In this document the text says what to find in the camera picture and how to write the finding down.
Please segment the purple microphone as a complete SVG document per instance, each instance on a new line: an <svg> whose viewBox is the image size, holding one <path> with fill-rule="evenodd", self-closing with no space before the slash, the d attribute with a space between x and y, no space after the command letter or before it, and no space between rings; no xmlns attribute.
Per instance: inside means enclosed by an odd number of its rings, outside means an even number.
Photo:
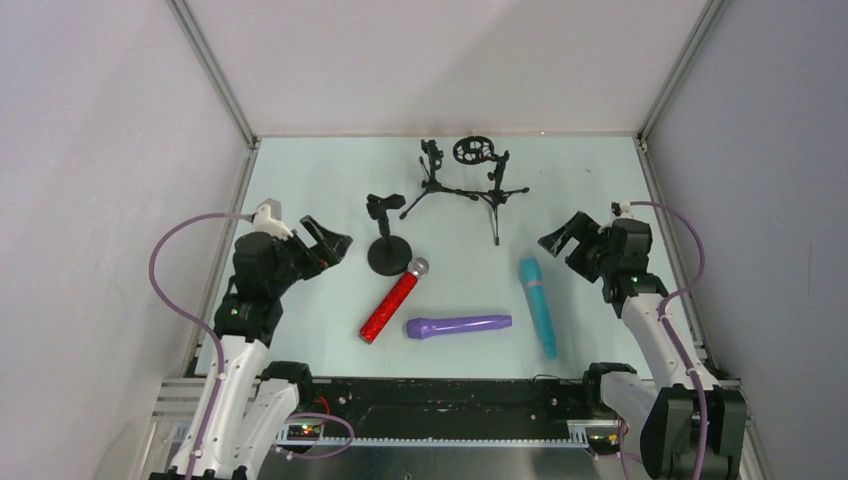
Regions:
<svg viewBox="0 0 848 480"><path fill-rule="evenodd" d="M410 339L425 340L435 336L500 330L512 325L512 316L503 314L454 318L419 317L406 322L405 333Z"/></svg>

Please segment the red glitter microphone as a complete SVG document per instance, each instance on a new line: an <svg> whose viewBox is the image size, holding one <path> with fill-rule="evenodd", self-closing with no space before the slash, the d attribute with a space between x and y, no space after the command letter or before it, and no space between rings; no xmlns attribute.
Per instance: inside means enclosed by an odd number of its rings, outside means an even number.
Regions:
<svg viewBox="0 0 848 480"><path fill-rule="evenodd" d="M423 257L414 257L406 271L399 277L389 292L359 330L359 337L372 344L399 310L419 281L429 272L429 262Z"/></svg>

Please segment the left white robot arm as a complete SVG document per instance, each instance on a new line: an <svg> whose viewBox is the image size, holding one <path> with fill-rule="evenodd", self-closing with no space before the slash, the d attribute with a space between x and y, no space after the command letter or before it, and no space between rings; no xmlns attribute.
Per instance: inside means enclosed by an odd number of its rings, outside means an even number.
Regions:
<svg viewBox="0 0 848 480"><path fill-rule="evenodd" d="M283 315L281 299L295 283L338 265L353 240L311 216L300 223L312 246L268 215L247 219L252 229L234 242L234 273L213 323L163 300L208 334L214 353L186 438L154 479L257 478L284 422L312 397L307 365L267 360Z"/></svg>

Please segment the black tripod shock-mount stand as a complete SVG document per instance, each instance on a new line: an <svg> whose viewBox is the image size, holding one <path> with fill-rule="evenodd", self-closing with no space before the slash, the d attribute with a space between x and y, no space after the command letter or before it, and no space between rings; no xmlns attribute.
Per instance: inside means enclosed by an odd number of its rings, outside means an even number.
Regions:
<svg viewBox="0 0 848 480"><path fill-rule="evenodd" d="M511 154L508 150L498 153L494 141L488 137L481 135L463 137L454 144L452 152L454 159L462 165L478 166L484 163L493 165L487 173L490 187L485 191L470 191L470 194L478 200L483 200L489 206L492 214L493 241L495 246L499 246L499 207L505 205L514 195L529 193L530 188L505 189L503 187Z"/></svg>

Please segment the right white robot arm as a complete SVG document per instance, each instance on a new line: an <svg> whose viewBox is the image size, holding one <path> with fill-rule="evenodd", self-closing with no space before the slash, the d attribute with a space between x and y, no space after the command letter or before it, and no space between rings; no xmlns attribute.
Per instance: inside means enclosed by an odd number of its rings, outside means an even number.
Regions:
<svg viewBox="0 0 848 480"><path fill-rule="evenodd" d="M737 479L748 407L737 390L724 388L698 359L692 340L668 310L670 293L649 272L651 227L620 212L600 225L579 211L541 237L552 256L576 247L565 264L601 292L636 340L653 384L630 366L593 363L584 378L595 402L613 410L639 439L639 457L652 479Z"/></svg>

